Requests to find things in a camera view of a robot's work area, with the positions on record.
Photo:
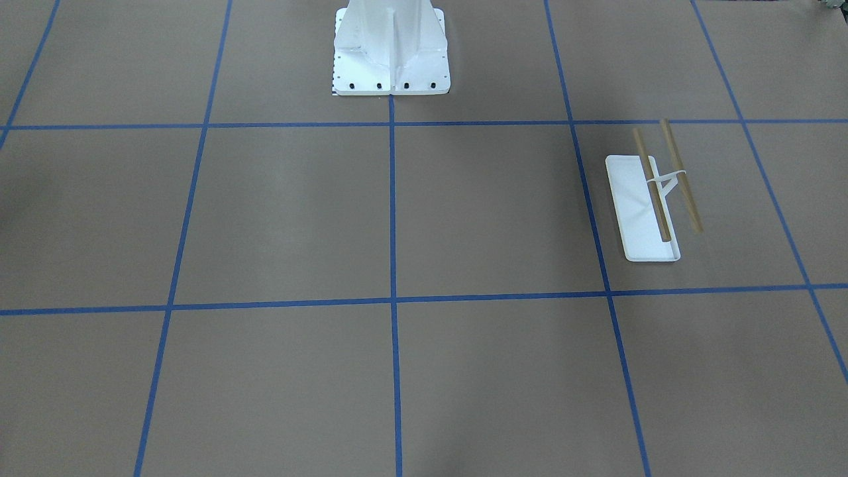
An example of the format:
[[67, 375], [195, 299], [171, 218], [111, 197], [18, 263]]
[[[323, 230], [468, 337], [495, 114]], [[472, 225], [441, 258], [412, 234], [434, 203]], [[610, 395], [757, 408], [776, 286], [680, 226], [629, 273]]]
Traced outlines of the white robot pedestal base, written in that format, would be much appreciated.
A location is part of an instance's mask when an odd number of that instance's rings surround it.
[[339, 96], [445, 95], [445, 12], [430, 1], [350, 1], [334, 21], [331, 91]]

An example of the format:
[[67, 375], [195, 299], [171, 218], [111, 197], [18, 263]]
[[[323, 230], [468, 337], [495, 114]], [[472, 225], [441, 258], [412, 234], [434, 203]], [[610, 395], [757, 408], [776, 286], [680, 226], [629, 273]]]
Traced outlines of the white towel rack with wooden bars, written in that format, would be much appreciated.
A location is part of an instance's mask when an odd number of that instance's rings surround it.
[[632, 130], [636, 155], [607, 155], [604, 162], [619, 238], [628, 262], [671, 263], [681, 259], [668, 206], [668, 197], [675, 190], [681, 193], [693, 231], [704, 230], [690, 173], [682, 161], [670, 120], [661, 119], [660, 128], [672, 165], [669, 173], [660, 172], [639, 128]]

